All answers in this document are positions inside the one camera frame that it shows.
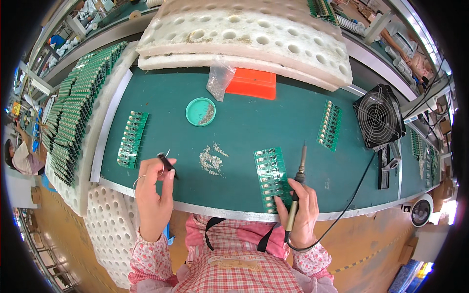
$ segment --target plastic bag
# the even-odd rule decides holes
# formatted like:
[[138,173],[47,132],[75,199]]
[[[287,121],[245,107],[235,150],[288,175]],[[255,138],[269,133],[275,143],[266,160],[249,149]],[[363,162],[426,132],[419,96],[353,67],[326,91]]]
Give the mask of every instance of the plastic bag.
[[220,56],[216,55],[210,66],[210,74],[205,88],[219,102],[223,102],[225,90],[235,75],[236,67],[230,66]]

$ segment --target pink floral sleeve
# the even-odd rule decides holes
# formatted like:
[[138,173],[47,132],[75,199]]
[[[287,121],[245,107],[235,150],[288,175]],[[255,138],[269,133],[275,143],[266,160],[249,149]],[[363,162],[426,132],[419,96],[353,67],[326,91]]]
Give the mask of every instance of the pink floral sleeve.
[[145,241],[137,229],[137,240],[132,250],[130,267],[133,272],[129,273],[129,281],[136,284],[142,280],[153,279],[163,281],[174,286],[177,278],[171,268],[169,259],[168,240],[161,234],[156,242]]
[[292,250],[292,253],[293,268],[295,270],[308,277],[315,277],[316,279],[328,277],[334,281],[334,276],[327,271],[332,257],[327,253],[327,250],[322,247],[321,243],[316,244],[315,247],[307,252]]

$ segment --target factory floor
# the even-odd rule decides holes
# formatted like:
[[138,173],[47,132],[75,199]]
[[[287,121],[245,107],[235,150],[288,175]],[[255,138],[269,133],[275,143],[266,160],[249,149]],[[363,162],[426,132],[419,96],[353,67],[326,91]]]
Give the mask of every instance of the factory floor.
[[[128,292],[116,287],[95,258],[83,219],[77,216],[57,193],[41,187],[41,208],[35,210],[44,241],[53,246],[64,267],[79,283],[79,292]],[[174,211],[170,231],[176,236],[170,246],[173,271],[184,263],[185,221],[188,213]],[[332,221],[316,223],[316,236]],[[321,241],[332,256],[328,270],[334,273],[334,285],[340,293],[387,292],[400,268],[397,262],[406,240],[414,232],[408,214],[387,209],[371,217],[340,220]]]

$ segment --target teal round lid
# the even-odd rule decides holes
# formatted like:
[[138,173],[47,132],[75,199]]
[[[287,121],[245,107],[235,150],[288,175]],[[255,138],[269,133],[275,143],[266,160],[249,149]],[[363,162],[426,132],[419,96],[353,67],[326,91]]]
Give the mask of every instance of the teal round lid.
[[215,118],[215,104],[207,98],[196,98],[186,108],[187,120],[195,126],[210,124]]

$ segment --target white foam tray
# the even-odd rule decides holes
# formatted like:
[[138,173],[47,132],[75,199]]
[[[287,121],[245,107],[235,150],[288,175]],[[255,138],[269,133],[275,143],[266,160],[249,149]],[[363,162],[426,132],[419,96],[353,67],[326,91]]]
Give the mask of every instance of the white foam tray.
[[111,74],[106,78],[106,84],[101,89],[98,99],[94,103],[90,120],[86,124],[86,136],[82,142],[82,153],[78,160],[77,170],[75,171],[75,188],[65,185],[52,171],[51,159],[49,153],[45,163],[45,174],[49,181],[61,195],[66,204],[83,217],[87,209],[87,193],[93,187],[90,184],[91,165],[93,162],[94,151],[98,143],[99,133],[104,121],[109,102],[111,101],[119,83],[130,68],[138,54],[135,52],[137,42],[131,42],[122,51]]
[[305,0],[168,0],[137,51],[143,70],[208,66],[211,55],[222,54],[236,67],[327,90],[352,83],[340,28],[311,17]]
[[87,193],[87,199],[83,219],[96,259],[118,287],[129,289],[131,250],[139,224],[135,198],[100,185]]

